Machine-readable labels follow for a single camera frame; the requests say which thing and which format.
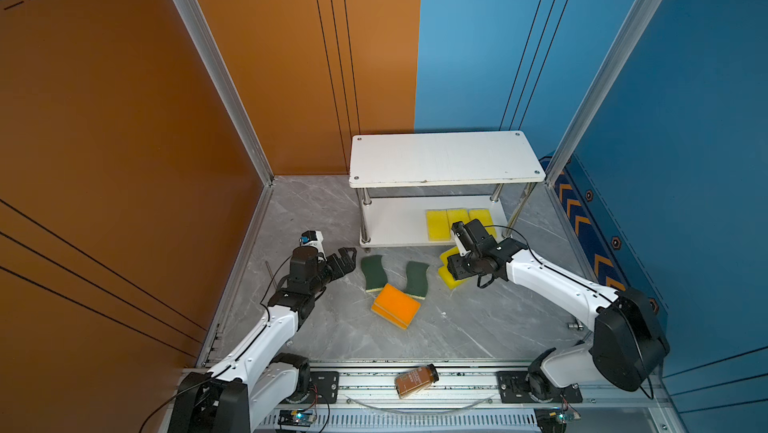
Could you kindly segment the yellow sponge stack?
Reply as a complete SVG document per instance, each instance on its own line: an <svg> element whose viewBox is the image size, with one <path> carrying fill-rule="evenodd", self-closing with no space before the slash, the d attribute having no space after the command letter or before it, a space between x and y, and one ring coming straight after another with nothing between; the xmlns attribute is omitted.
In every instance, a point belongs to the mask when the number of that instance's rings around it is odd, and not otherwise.
<svg viewBox="0 0 768 433"><path fill-rule="evenodd" d="M458 255L459 257L462 256L462 254L460 252L460 249L458 247L456 247L456 246L454 246L453 248L451 248L449 250L446 250L443 253L441 253L439 258L441 260L441 263L444 266L447 266L449 264L449 258L454 256L454 255Z"/></svg>

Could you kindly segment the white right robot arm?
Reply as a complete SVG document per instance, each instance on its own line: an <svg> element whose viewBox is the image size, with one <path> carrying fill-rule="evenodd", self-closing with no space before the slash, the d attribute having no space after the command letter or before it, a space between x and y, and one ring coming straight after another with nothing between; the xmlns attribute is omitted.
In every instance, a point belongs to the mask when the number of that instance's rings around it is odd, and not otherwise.
<svg viewBox="0 0 768 433"><path fill-rule="evenodd" d="M523 238L498 241L478 220L455 222L458 251L447 259L455 280L476 278L479 288L500 279L527 288L572 315L591 338L550 348L528 367L525 382L539 402L568 387L604 379L614 387L654 395L650 377L671 351L650 299L640 290L591 282L537 255Z"/></svg>

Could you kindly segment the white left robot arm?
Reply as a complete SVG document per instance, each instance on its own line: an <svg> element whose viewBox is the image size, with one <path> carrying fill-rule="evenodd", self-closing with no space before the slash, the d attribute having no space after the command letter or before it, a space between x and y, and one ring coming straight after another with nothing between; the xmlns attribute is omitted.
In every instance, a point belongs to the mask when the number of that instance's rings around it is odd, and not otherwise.
<svg viewBox="0 0 768 433"><path fill-rule="evenodd" d="M295 248L257 325L206 373L191 373L171 399L170 432L252 432L280 403L311 391L309 360L281 349L304 325L328 284L353 272L357 250L325 255L319 241Z"/></svg>

